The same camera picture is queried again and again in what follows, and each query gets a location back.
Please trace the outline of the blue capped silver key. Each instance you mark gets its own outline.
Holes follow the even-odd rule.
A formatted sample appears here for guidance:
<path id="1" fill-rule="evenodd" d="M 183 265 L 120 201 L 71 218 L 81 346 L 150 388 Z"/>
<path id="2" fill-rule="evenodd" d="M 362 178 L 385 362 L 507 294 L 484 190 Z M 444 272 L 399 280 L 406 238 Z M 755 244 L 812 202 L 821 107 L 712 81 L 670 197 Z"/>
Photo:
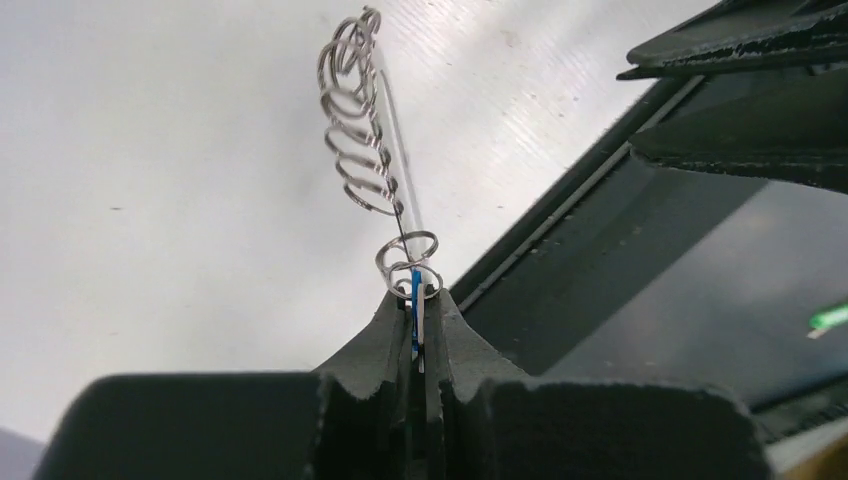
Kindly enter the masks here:
<path id="1" fill-rule="evenodd" d="M 425 361 L 423 359 L 423 328 L 425 314 L 425 284 L 423 281 L 422 272 L 419 269 L 413 269 L 411 275 L 411 311 L 413 316 L 412 325 L 412 350 L 413 359 L 416 361 L 419 373 L 424 373 Z"/>

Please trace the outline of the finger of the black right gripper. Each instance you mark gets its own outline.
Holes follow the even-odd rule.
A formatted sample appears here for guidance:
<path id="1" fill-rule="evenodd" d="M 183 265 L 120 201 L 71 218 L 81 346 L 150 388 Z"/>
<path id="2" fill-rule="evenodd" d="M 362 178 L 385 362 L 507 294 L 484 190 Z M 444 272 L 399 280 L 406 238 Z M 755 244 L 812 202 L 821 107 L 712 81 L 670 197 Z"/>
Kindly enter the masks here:
<path id="1" fill-rule="evenodd" d="M 847 71 L 808 76 L 635 134 L 652 166 L 847 191 Z"/>
<path id="2" fill-rule="evenodd" d="M 622 81 L 847 60 L 845 1 L 721 1 L 634 47 Z"/>

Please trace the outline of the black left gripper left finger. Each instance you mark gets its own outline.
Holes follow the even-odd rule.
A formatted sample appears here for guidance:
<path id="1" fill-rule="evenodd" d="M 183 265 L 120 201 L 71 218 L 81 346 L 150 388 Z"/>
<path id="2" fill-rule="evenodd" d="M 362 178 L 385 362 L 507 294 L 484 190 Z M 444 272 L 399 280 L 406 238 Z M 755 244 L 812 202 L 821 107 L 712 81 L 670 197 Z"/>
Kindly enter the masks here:
<path id="1" fill-rule="evenodd" d="M 399 479 L 410 314 L 394 295 L 312 371 L 113 375 L 72 402 L 38 479 Z"/>

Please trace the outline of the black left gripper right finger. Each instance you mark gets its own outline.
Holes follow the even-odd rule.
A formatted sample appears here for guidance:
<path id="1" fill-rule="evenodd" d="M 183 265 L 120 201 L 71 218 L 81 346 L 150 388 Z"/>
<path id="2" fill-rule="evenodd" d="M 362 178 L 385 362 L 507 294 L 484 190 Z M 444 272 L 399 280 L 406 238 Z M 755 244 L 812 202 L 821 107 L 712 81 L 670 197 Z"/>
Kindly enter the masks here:
<path id="1" fill-rule="evenodd" d="M 532 377 L 422 304 L 431 479 L 769 479 L 749 412 L 711 387 Z"/>

